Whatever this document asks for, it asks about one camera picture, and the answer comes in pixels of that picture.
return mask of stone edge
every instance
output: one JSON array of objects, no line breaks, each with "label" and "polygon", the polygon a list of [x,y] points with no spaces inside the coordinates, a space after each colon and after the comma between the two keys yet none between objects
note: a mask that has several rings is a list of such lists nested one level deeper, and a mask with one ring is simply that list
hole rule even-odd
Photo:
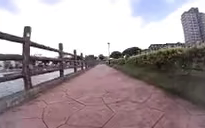
[{"label": "stone edge", "polygon": [[40,92],[45,92],[49,89],[52,89],[60,85],[63,82],[69,81],[70,79],[73,79],[89,71],[92,68],[88,68],[83,71],[78,71],[77,73],[71,73],[62,78],[55,78],[53,80],[40,83],[39,85],[35,86],[34,88],[28,91],[23,90],[23,91],[14,93],[9,96],[2,97],[0,98],[0,114],[7,111],[8,109],[12,107],[15,107],[15,106],[21,105],[22,103],[30,101],[31,99],[36,98]]}]

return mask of white sky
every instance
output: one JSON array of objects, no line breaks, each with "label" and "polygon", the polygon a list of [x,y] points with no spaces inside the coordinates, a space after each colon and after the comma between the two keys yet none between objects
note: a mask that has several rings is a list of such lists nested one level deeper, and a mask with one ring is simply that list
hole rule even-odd
[{"label": "white sky", "polygon": [[[107,42],[111,51],[183,42],[181,14],[190,7],[205,12],[205,0],[187,0],[165,19],[145,23],[140,16],[132,16],[130,0],[63,0],[53,6],[39,0],[14,0],[14,4],[19,7],[18,13],[0,9],[0,31],[22,36],[23,27],[30,25],[35,42],[54,48],[62,42],[66,52],[77,49],[78,53],[94,55],[107,55]],[[20,54],[21,48],[0,40],[0,53]],[[36,49],[31,53],[57,55]]]}]

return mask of wooden fence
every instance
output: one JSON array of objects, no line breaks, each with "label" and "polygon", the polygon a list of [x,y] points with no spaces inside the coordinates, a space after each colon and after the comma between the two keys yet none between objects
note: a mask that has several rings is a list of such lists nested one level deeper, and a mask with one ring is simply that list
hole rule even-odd
[{"label": "wooden fence", "polygon": [[[55,49],[55,48],[51,48],[51,47],[33,42],[30,40],[30,37],[31,37],[31,27],[29,26],[24,27],[23,37],[18,37],[15,35],[0,32],[0,39],[19,43],[23,45],[22,55],[0,54],[0,61],[5,61],[5,60],[22,61],[22,73],[0,77],[0,83],[23,78],[25,90],[29,90],[33,88],[32,82],[31,82],[31,76],[59,71],[60,77],[64,77],[64,69],[71,67],[74,69],[74,72],[77,72],[77,68],[81,68],[81,70],[84,70],[84,67],[87,68],[87,64],[85,62],[85,59],[82,53],[80,56],[77,55],[76,50],[73,51],[73,54],[67,53],[63,51],[62,43],[59,43],[58,45],[59,49]],[[57,52],[59,57],[50,58],[50,57],[30,56],[30,47],[35,47],[35,48],[44,49],[44,50],[48,50],[52,52]],[[58,63],[58,66],[55,66],[47,70],[37,70],[34,68],[31,69],[32,61],[51,61],[51,62]],[[71,63],[71,66],[67,67],[66,66],[67,62]]]}]

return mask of stone pavement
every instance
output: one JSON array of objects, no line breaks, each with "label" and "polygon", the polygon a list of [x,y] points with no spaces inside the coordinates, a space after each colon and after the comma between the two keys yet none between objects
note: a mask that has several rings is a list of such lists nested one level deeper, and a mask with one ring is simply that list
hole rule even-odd
[{"label": "stone pavement", "polygon": [[205,110],[98,65],[0,116],[1,128],[205,128]]}]

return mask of tall building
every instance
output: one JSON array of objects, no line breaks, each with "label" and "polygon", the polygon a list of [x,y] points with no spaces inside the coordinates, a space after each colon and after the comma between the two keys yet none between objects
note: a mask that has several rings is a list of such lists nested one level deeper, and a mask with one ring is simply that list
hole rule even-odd
[{"label": "tall building", "polygon": [[181,15],[186,43],[205,41],[205,13],[198,8],[191,8]]}]

